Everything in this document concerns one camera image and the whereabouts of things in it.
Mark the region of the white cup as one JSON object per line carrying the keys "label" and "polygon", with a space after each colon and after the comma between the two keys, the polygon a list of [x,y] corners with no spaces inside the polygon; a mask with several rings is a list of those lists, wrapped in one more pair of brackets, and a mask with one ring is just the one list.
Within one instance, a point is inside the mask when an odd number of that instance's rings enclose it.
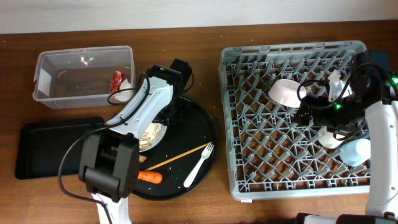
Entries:
{"label": "white cup", "polygon": [[337,148],[343,141],[337,140],[334,136],[333,133],[327,131],[327,127],[323,126],[319,130],[319,135],[320,138],[318,139],[318,142],[326,148],[329,149],[335,149]]}

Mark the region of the blue cup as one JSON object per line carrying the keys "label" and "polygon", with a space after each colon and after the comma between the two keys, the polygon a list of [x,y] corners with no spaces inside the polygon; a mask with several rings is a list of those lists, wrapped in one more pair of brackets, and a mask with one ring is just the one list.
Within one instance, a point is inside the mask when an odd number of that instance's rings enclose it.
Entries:
{"label": "blue cup", "polygon": [[340,159],[351,167],[366,162],[371,157],[371,142],[368,139],[357,139],[340,147]]}

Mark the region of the white tissue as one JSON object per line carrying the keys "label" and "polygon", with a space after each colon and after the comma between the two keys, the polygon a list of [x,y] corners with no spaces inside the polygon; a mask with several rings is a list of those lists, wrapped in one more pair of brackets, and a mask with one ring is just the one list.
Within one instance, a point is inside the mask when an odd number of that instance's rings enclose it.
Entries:
{"label": "white tissue", "polygon": [[124,103],[130,99],[130,97],[133,95],[134,89],[131,86],[130,82],[128,79],[125,79],[119,88],[119,92],[115,93],[110,101],[113,103]]}

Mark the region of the brown food chunk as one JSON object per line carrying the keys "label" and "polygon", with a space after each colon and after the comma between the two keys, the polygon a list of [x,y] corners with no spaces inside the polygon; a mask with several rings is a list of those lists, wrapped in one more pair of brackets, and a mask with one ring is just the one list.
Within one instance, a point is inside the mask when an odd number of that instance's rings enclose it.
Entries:
{"label": "brown food chunk", "polygon": [[140,163],[144,162],[146,159],[147,159],[146,156],[142,156],[142,155],[139,156]]}

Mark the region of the pink bowl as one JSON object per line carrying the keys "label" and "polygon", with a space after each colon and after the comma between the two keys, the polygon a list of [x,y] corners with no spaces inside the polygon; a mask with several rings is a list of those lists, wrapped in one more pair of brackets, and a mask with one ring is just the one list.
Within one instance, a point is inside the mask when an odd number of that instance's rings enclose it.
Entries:
{"label": "pink bowl", "polygon": [[301,104],[297,96],[299,85],[300,83],[293,80],[280,79],[272,85],[268,95],[276,103],[291,108],[299,108]]}

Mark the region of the red snack wrapper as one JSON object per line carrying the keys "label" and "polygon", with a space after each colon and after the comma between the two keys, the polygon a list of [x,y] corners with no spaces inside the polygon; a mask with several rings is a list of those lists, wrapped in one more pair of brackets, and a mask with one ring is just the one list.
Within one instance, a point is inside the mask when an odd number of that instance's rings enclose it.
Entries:
{"label": "red snack wrapper", "polygon": [[117,69],[114,72],[114,75],[111,79],[111,84],[109,87],[109,93],[113,94],[120,90],[122,82],[126,79],[124,72],[120,69]]}

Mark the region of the orange carrot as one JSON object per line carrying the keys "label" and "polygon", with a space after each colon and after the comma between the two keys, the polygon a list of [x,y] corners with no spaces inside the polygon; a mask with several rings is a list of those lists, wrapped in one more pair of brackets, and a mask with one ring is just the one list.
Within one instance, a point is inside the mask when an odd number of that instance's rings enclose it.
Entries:
{"label": "orange carrot", "polygon": [[153,172],[153,171],[140,171],[138,175],[139,180],[143,180],[145,182],[150,182],[153,184],[159,184],[161,183],[163,177],[160,173],[158,172]]}

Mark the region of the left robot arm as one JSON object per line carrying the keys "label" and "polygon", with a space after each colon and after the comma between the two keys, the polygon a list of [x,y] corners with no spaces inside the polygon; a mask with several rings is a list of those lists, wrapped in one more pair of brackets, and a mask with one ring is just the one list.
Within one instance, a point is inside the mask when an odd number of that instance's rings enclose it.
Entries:
{"label": "left robot arm", "polygon": [[180,117],[180,95],[191,75],[188,62],[178,58],[169,67],[154,65],[121,112],[82,137],[78,176],[101,223],[130,223],[128,196],[139,176],[139,140],[151,123],[168,125]]}

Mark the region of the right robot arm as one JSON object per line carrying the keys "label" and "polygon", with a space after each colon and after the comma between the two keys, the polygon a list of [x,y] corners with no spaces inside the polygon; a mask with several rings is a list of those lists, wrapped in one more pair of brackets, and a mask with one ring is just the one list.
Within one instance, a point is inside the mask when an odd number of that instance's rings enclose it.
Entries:
{"label": "right robot arm", "polygon": [[322,81],[328,97],[300,97],[294,122],[324,126],[345,139],[365,121],[371,142],[371,180],[364,215],[342,214],[329,223],[397,223],[397,73],[388,69],[385,53],[366,50],[353,57],[343,88],[335,94],[331,81]]}

